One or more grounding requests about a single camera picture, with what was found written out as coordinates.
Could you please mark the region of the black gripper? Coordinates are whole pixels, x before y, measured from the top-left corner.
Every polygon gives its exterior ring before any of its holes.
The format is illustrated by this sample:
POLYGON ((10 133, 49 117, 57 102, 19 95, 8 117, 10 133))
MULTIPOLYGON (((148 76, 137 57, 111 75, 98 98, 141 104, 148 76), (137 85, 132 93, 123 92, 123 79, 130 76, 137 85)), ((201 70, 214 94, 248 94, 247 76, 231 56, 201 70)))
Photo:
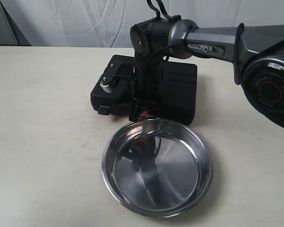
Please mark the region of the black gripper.
POLYGON ((163 55, 134 52, 134 84, 129 121, 149 119, 162 80, 163 55))

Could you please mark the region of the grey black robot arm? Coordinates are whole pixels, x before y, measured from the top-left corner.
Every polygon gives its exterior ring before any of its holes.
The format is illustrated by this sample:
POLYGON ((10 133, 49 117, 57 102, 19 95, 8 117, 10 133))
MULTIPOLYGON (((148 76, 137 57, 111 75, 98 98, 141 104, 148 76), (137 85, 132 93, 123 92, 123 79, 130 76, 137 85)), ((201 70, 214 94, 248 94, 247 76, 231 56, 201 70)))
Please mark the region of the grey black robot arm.
POLYGON ((284 25, 199 28, 180 16, 153 18, 130 30, 134 86, 129 119, 152 108, 164 57, 230 62, 249 103, 284 128, 284 25))

